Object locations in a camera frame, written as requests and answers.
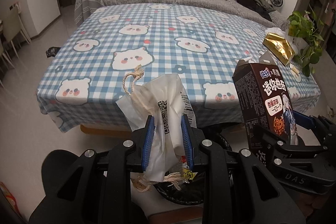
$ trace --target white chair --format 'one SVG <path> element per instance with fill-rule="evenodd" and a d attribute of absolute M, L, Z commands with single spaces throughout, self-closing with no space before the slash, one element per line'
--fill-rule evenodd
<path fill-rule="evenodd" d="M 27 41 L 27 43 L 30 45 L 30 42 L 26 35 L 22 31 L 22 23 L 19 17 L 18 8 L 14 6 L 14 8 L 10 11 L 9 16 L 3 20 L 3 35 L 7 42 L 10 42 L 13 50 L 17 56 L 18 59 L 19 55 L 17 54 L 16 48 L 13 43 L 13 38 L 18 34 L 21 33 L 21 35 L 24 37 L 24 39 Z"/>
<path fill-rule="evenodd" d="M 11 66 L 12 66 L 13 68 L 15 68 L 14 65 L 13 65 L 13 63 L 10 61 L 9 57 L 7 56 L 7 54 L 4 52 L 4 50 L 3 50 L 3 46 L 2 46 L 1 43 L 0 43 L 0 56 L 1 56 L 1 59 L 4 61 L 4 63 L 5 63 L 5 65 L 6 65 L 7 68 L 8 68 L 8 66 L 7 66 L 7 64 L 6 64 L 5 60 L 4 60 L 4 58 L 7 60 L 7 62 L 8 62 L 9 64 L 11 64 Z M 4 85 L 3 85 L 3 83 L 1 82 L 1 80 L 0 80 L 0 85 L 1 85 L 3 88 L 5 88 Z"/>

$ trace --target twine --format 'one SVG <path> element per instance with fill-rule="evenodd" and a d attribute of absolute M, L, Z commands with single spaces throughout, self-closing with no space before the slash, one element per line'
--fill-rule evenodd
<path fill-rule="evenodd" d="M 134 83 L 139 80 L 141 77 L 143 77 L 143 75 L 145 74 L 145 71 L 141 69 L 141 64 L 140 65 L 137 65 L 134 69 L 134 72 L 130 72 L 128 74 L 126 74 L 124 76 L 124 79 L 123 79 L 123 88 L 124 88 L 124 91 L 130 96 L 131 94 L 129 93 L 129 91 L 127 90 L 126 86 L 125 86 L 125 81 L 126 81 L 126 78 L 129 77 L 129 76 L 133 76 L 134 80 L 132 82 L 132 92 L 134 91 Z"/>
<path fill-rule="evenodd" d="M 139 181 L 143 181 L 145 184 L 147 184 L 145 189 L 139 188 L 136 186 L 136 184 Z M 174 186 L 177 190 L 181 190 L 181 187 L 179 186 L 178 181 L 183 181 L 183 182 L 188 182 L 188 180 L 184 177 L 181 177 L 181 174 L 179 172 L 175 172 L 175 173 L 171 173 L 167 176 L 165 176 L 163 178 L 163 182 L 171 182 L 171 186 Z M 140 174 L 133 182 L 133 186 L 135 189 L 137 189 L 138 192 L 140 193 L 144 193 L 146 191 L 149 190 L 149 188 L 153 185 L 153 184 L 157 184 L 158 182 L 156 181 L 150 181 L 150 180 L 146 180 L 143 176 L 143 174 Z"/>

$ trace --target green clothing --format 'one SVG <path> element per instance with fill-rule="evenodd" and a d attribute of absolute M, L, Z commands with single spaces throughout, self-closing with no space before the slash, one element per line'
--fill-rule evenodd
<path fill-rule="evenodd" d="M 265 8 L 265 10 L 267 12 L 273 12 L 275 11 L 274 7 L 272 6 L 272 4 L 269 4 L 267 2 L 267 0 L 255 0 L 257 2 L 257 4 L 263 8 Z"/>

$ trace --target potted plant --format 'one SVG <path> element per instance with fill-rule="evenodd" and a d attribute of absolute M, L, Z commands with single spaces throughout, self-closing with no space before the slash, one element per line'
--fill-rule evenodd
<path fill-rule="evenodd" d="M 317 19 L 315 12 L 312 11 L 313 20 L 310 20 L 310 12 L 305 11 L 302 15 L 299 11 L 294 11 L 289 16 L 290 27 L 288 35 L 292 37 L 301 37 L 307 42 L 307 46 L 301 49 L 300 52 L 294 56 L 294 62 L 298 63 L 302 69 L 302 73 L 309 77 L 310 74 L 315 72 L 314 67 L 310 64 L 316 64 L 322 55 L 322 47 L 320 41 L 324 41 L 319 33 L 317 23 L 322 27 L 324 23 Z"/>

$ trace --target floor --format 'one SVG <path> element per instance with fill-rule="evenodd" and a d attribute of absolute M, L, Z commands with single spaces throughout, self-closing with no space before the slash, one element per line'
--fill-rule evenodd
<path fill-rule="evenodd" d="M 0 88 L 0 181 L 12 192 L 26 219 L 44 197 L 41 164 L 49 152 L 65 149 L 80 155 L 89 148 L 98 152 L 111 149 L 117 142 L 110 137 L 86 135 L 79 127 L 62 134 L 48 116 L 40 113 L 36 102 L 35 89 L 53 59 L 46 58 L 45 51 L 52 46 L 61 47 L 76 30 L 73 10 L 73 6 L 62 9 L 62 16 L 54 24 L 30 46 L 22 47 L 19 51 L 21 62 L 16 57 L 13 59 L 16 69 L 6 73 L 3 79 L 6 89 Z M 322 95 L 317 106 L 308 114 L 326 116 L 327 102 L 336 109 L 335 76 L 336 66 L 324 52 L 316 65 L 315 74 Z M 299 129 L 299 135 L 307 145 L 317 144 L 312 133 L 303 128 Z M 243 132 L 225 136 L 235 151 L 247 147 Z M 159 205 L 165 210 L 180 207 L 164 200 L 154 190 L 132 194 L 137 203 L 143 203 L 142 208 L 147 215 L 159 211 Z"/>

